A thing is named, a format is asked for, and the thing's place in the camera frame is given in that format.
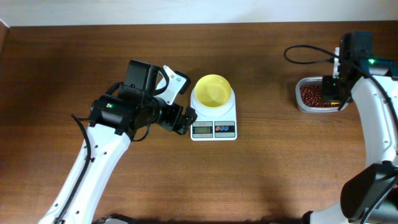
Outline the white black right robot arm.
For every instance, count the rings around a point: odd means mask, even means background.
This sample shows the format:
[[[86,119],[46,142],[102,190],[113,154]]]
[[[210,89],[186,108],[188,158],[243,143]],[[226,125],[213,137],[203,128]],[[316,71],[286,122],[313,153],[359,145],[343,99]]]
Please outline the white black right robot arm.
[[[366,166],[347,181],[339,202],[309,211],[302,223],[397,223],[397,65],[372,52],[369,32],[341,37],[333,90],[358,109]]]

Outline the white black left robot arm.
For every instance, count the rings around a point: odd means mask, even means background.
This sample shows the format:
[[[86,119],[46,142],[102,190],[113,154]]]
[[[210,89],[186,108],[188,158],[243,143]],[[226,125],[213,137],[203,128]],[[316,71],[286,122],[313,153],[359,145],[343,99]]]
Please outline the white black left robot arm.
[[[104,188],[141,128],[158,124],[179,135],[197,119],[195,110],[174,102],[186,92],[189,77],[179,71],[131,60],[123,82],[95,100],[84,127],[78,157],[53,205],[40,223],[91,223]]]

